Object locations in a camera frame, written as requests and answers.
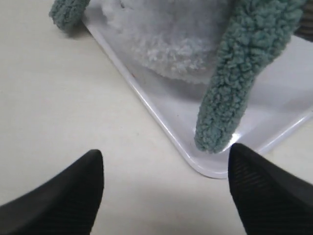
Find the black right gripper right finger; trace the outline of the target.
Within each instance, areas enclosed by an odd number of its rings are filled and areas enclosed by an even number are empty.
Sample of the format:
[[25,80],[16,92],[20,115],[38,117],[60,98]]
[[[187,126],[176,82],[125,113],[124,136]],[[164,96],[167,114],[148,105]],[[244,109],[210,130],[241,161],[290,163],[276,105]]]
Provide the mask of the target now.
[[313,186],[241,143],[231,146],[230,194],[248,235],[311,235]]

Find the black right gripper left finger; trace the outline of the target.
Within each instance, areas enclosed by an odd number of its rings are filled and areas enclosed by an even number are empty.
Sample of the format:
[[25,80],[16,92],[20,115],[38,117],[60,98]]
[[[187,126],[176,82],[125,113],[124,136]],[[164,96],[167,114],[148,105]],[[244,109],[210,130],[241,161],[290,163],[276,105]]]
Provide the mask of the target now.
[[2,205],[0,233],[89,235],[103,191],[103,156],[93,149],[43,185]]

